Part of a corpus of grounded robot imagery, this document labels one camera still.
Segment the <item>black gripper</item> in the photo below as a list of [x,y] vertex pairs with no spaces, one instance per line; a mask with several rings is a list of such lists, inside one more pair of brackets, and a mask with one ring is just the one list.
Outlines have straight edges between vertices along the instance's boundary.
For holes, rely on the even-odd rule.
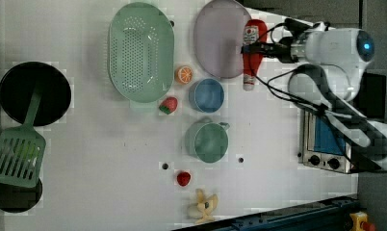
[[283,64],[294,64],[299,61],[296,55],[291,52],[292,44],[297,41],[297,38],[311,26],[299,22],[295,19],[286,18],[283,22],[277,24],[275,28],[283,27],[289,31],[289,37],[282,38],[279,42],[274,40],[271,43],[255,42],[248,45],[243,45],[241,48],[242,54],[264,54],[267,58],[276,58]]

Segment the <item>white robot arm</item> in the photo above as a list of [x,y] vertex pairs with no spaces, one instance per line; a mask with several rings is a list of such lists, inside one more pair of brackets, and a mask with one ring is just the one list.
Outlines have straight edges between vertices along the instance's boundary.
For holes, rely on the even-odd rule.
[[287,18],[280,24],[291,34],[273,40],[273,29],[256,19],[247,22],[241,48],[244,87],[259,79],[264,58],[297,67],[287,71],[286,89],[267,81],[276,98],[291,102],[325,124],[353,171],[387,173],[387,123],[372,120],[349,102],[361,89],[362,76],[374,58],[374,41],[362,29],[331,29],[325,22],[313,25]]

